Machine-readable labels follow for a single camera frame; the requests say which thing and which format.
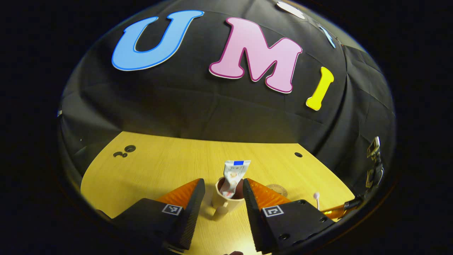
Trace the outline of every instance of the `pink letter m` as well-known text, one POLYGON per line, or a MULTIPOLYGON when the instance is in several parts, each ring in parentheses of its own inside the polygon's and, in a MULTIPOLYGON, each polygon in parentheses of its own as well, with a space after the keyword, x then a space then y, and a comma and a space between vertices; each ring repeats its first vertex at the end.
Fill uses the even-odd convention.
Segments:
POLYGON ((244 75, 241 67, 242 53, 246 51, 249 72, 256 82, 274 64, 274 72, 266 77, 266 85, 282 93, 293 90, 291 80, 297 57, 302 48, 293 40, 282 38, 270 48, 258 24, 240 18, 228 18, 231 32, 220 60, 209 66, 209 71, 216 76, 238 79, 244 75))

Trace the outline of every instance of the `black fabric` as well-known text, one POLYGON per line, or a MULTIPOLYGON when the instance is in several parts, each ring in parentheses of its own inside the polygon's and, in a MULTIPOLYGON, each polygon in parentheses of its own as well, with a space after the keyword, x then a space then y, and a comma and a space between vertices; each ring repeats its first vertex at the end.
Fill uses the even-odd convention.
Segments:
POLYGON ((278 9, 276 2, 166 1, 105 34, 76 67, 62 95, 63 136, 80 173, 124 130, 215 141, 299 143, 359 192, 365 183, 362 174, 371 164, 366 159, 369 142, 380 136, 383 154, 389 156, 395 146, 395 114, 384 76, 367 53, 342 47, 336 39, 334 49, 315 20, 307 15, 301 20, 278 9), (171 58, 131 72, 112 66, 113 50, 126 27, 158 16, 137 43, 137 50, 149 50, 170 23, 166 17, 181 10, 205 14, 192 21, 171 58), (302 47, 291 93, 268 88, 264 78, 252 82, 245 57, 241 65, 246 74, 240 79, 209 73, 230 33, 228 17, 259 24, 269 46, 288 37, 302 47), (305 101, 318 85, 322 66, 335 80, 321 109, 314 111, 305 101))

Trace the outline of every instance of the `mug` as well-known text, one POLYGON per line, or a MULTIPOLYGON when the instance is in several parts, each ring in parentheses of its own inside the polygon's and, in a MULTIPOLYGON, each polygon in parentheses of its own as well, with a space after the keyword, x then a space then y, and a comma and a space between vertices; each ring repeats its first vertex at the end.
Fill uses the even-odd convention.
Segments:
POLYGON ((216 209, 216 212, 212 216, 214 221, 221 219, 229 211, 233 211, 244 202, 244 194, 242 193, 242 184, 244 179, 241 179, 236 186, 236 192, 232 198, 226 198, 220 193, 220 188, 225 182, 225 177, 221 177, 215 184, 214 192, 212 194, 212 206, 216 209))

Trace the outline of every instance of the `toothpaste tube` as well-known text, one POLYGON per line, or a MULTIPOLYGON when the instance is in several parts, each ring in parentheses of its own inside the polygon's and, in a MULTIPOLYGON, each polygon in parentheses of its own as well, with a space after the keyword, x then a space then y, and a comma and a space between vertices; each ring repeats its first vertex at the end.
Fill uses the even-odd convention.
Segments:
POLYGON ((250 165, 250 160, 244 161, 225 161, 225 168, 223 169, 223 175, 225 176, 225 182, 220 188, 220 193, 226 198, 232 198, 236 192, 236 186, 239 181, 246 174, 247 168, 250 165))

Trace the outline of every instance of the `blue letter u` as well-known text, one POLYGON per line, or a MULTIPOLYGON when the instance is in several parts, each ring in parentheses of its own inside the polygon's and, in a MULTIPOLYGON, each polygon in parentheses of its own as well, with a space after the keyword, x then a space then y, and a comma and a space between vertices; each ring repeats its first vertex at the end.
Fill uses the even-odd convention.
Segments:
POLYGON ((169 59, 179 48, 190 22, 203 16, 200 10, 184 10, 172 13, 167 18, 171 22, 159 45, 148 51, 137 51, 135 46, 147 25, 155 22, 158 17, 151 17, 136 22, 124 30, 124 35, 115 47, 112 64, 123 71, 141 70, 156 66, 169 59))

